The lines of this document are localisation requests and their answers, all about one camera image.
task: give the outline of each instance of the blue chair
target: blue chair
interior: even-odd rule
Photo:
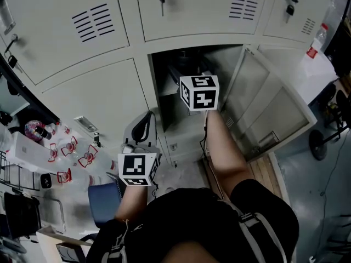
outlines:
[[[121,204],[125,184],[118,177],[113,183],[90,186],[88,196],[90,209],[97,228],[114,218]]]

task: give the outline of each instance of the wheel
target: wheel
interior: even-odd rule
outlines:
[[[312,130],[309,134],[309,148],[313,157],[322,161],[327,156],[327,145],[322,144],[324,140],[323,134],[319,130]]]

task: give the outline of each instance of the locker handle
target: locker handle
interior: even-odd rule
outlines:
[[[87,132],[93,133],[97,131],[97,127],[95,127],[86,117],[84,116],[79,116],[77,118],[73,119],[76,121],[80,126],[82,126]]]
[[[0,25],[5,35],[7,35],[16,25],[7,0],[0,0]]]

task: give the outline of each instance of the wooden board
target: wooden board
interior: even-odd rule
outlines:
[[[258,182],[260,182],[274,195],[282,198],[279,184],[268,155],[265,155],[248,165],[251,167],[253,176]]]
[[[208,157],[208,159],[210,160],[211,167],[213,168],[211,157]],[[274,169],[268,155],[265,155],[262,158],[256,161],[253,161],[247,165],[248,165],[249,171],[251,171],[255,180],[261,183],[274,195],[282,199],[278,180],[275,176]],[[220,198],[222,197],[222,194],[223,194],[224,198],[228,201],[229,200],[228,196],[225,194],[225,192],[220,186],[217,186],[216,178],[214,177],[214,172],[211,171],[211,169],[207,166],[207,163],[205,162],[205,160],[203,160],[203,167],[204,167],[204,170],[206,171],[208,183],[212,191],[216,193]]]

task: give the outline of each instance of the black shirt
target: black shirt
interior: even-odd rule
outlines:
[[[240,182],[230,200],[243,213],[261,213],[268,220],[290,262],[299,230],[292,209],[256,180]],[[266,262],[282,262],[262,224],[250,232]],[[128,263],[160,262],[173,246],[186,241],[200,243],[219,262],[257,262],[237,213],[210,189],[200,188],[177,189],[155,199],[136,223],[110,220],[94,241],[87,263],[119,263],[121,252]]]

